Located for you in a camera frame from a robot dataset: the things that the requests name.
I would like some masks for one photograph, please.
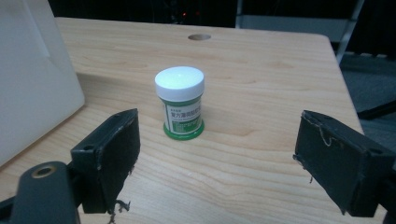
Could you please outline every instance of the small container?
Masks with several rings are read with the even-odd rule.
[[[155,84],[164,104],[165,133],[176,140],[190,140],[200,135],[205,127],[201,118],[204,73],[188,66],[171,67],[155,77]]]

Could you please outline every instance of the wood grain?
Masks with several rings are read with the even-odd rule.
[[[292,159],[304,109],[361,132],[328,39],[321,35],[119,21],[57,19],[86,104],[0,168],[0,200],[19,176],[69,150],[110,115],[138,108],[141,154],[117,223],[380,223],[343,216]],[[207,40],[191,40],[204,34]],[[205,130],[178,142],[163,132],[154,78],[189,65],[205,73]],[[81,215],[107,223],[108,215]]]

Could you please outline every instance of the floor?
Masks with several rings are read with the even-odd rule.
[[[395,61],[348,53],[340,68],[357,112],[396,100]],[[377,119],[361,119],[361,127],[367,137],[396,151],[396,112]]]

